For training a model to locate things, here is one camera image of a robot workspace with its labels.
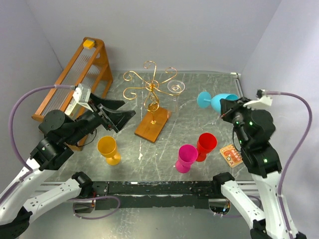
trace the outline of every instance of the blue cup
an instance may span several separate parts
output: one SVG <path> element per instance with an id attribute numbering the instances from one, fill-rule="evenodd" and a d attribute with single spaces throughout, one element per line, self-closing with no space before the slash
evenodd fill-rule
<path id="1" fill-rule="evenodd" d="M 226 99 L 226 100 L 229 100 L 229 101 L 235 101 L 235 100 L 237 100 L 239 98 L 235 94 L 226 94 L 226 93 L 218 94 L 218 95 L 214 96 L 211 99 L 211 106 L 219 114 L 221 114 L 221 112 L 220 112 L 221 111 L 221 106 L 220 106 L 220 100 L 221 99 Z"/>
<path id="2" fill-rule="evenodd" d="M 201 108 L 206 108 L 209 105 L 211 105 L 213 107 L 213 109 L 220 114 L 221 111 L 221 106 L 220 106 L 220 100 L 221 99 L 226 99 L 226 100 L 230 100 L 230 101 L 235 101 L 238 98 L 237 95 L 235 94 L 218 94 L 216 96 L 214 96 L 213 98 L 211 97 L 210 93 L 207 91 L 203 91 L 201 92 L 198 97 L 197 97 L 197 104 L 199 107 Z"/>
<path id="3" fill-rule="evenodd" d="M 197 97 L 197 104 L 201 108 L 206 108 L 211 104 L 211 95 L 207 91 L 201 92 Z"/>

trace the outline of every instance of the wooden base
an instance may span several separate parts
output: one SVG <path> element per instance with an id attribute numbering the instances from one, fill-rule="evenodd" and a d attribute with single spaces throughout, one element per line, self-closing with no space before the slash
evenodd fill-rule
<path id="1" fill-rule="evenodd" d="M 147 114 L 142 119 L 142 122 L 135 130 L 135 134 L 142 137 L 152 143 L 155 143 L 161 130 L 167 122 L 167 110 L 159 107 L 157 111 L 154 112 L 155 124 L 152 124 L 153 119 L 152 113 L 147 112 Z"/>

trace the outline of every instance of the pink cup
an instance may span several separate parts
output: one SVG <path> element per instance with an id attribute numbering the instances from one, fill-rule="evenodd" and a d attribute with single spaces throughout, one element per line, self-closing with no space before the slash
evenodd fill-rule
<path id="1" fill-rule="evenodd" d="M 180 173 L 187 173 L 197 157 L 198 152 L 193 145 L 183 145 L 178 151 L 178 160 L 175 164 L 176 170 Z"/>

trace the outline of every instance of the metal table surface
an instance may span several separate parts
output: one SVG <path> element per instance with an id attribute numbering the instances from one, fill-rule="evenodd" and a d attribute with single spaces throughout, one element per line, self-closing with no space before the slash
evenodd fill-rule
<path id="1" fill-rule="evenodd" d="M 123 72 L 113 73 L 114 81 L 107 95 L 109 99 L 125 100 L 127 103 L 120 109 L 135 110 L 136 115 L 116 134 L 99 127 L 95 140 L 74 155 L 48 181 L 66 181 L 74 172 L 84 171 L 93 181 L 187 181 L 212 180 L 215 174 L 230 172 L 236 180 L 251 180 L 244 164 L 230 168 L 219 153 L 219 149 L 232 144 L 232 125 L 219 118 L 212 107 L 201 109 L 196 102 L 202 91 L 212 96 L 219 93 L 238 94 L 235 79 L 224 73 L 178 73 L 175 77 L 185 83 L 185 90 L 178 99 L 179 114 L 175 120 L 169 119 L 155 143 L 151 143 L 136 135 L 134 131 L 146 114 L 143 106 L 147 91 L 137 90 L 135 100 L 126 100 L 123 90 L 126 87 L 141 87 L 142 80 L 134 77 L 130 82 L 124 81 Z M 148 80 L 153 73 L 141 73 Z M 167 79 L 163 72 L 156 75 L 158 81 Z M 168 91 L 161 85 L 162 91 Z M 169 107 L 172 98 L 159 93 L 160 106 Z M 191 171 L 186 174 L 177 172 L 174 165 L 178 149 L 184 144 L 196 145 L 199 136 L 210 132 L 218 140 L 217 147 L 207 156 L 204 162 L 195 162 Z M 116 139 L 122 161 L 110 166 L 97 150 L 98 140 L 111 135 Z"/>
<path id="2" fill-rule="evenodd" d="M 102 216 L 108 211 L 96 211 Z M 237 215 L 236 209 L 229 214 Z M 250 239 L 243 218 L 220 218 L 210 210 L 184 208 L 120 209 L 100 220 L 73 216 L 64 203 L 37 219 L 20 239 Z"/>
<path id="3" fill-rule="evenodd" d="M 107 95 L 109 99 L 123 100 L 126 87 L 140 87 L 142 81 L 134 78 L 123 80 L 123 72 L 114 72 L 114 81 Z M 152 73 L 141 73 L 149 78 Z M 165 79 L 165 73 L 158 72 L 157 79 Z M 136 115 L 118 134 L 98 128 L 93 143 L 74 155 L 47 181 L 66 181 L 72 174 L 84 171 L 93 181 L 187 181 L 212 180 L 215 174 L 230 172 L 236 180 L 251 180 L 244 164 L 230 168 L 219 149 L 232 143 L 232 125 L 219 119 L 219 115 L 209 107 L 201 109 L 196 99 L 200 92 L 211 95 L 219 93 L 238 94 L 235 79 L 230 74 L 214 72 L 185 72 L 176 77 L 182 80 L 185 91 L 179 97 L 179 115 L 176 120 L 168 120 L 156 143 L 150 143 L 134 135 L 134 131 L 146 114 L 142 106 L 146 92 L 137 92 L 135 100 L 127 101 L 121 108 L 135 110 Z M 167 107 L 171 99 L 159 94 L 160 105 Z M 178 149 L 184 144 L 196 145 L 198 137 L 204 133 L 214 134 L 218 140 L 216 149 L 204 162 L 193 164 L 186 174 L 178 173 L 174 167 Z M 116 166 L 105 162 L 96 148 L 97 141 L 105 136 L 113 136 L 118 144 L 122 161 Z M 107 211 L 95 211 L 93 216 L 101 216 Z M 229 214 L 238 214 L 232 209 Z M 70 203 L 62 204 L 36 220 L 20 237 L 21 239 L 248 239 L 249 228 L 242 218 L 228 219 L 214 217 L 210 210 L 181 208 L 132 208 L 120 209 L 102 220 L 81 220 L 73 216 Z"/>

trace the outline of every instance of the red cup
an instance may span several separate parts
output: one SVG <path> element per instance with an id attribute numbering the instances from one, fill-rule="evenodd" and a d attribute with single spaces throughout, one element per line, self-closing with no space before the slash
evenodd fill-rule
<path id="1" fill-rule="evenodd" d="M 213 151 L 213 149 L 217 146 L 217 139 L 211 133 L 203 133 L 200 135 L 197 141 L 197 151 L 198 157 L 196 159 L 197 162 L 202 162 L 206 159 L 208 153 Z"/>

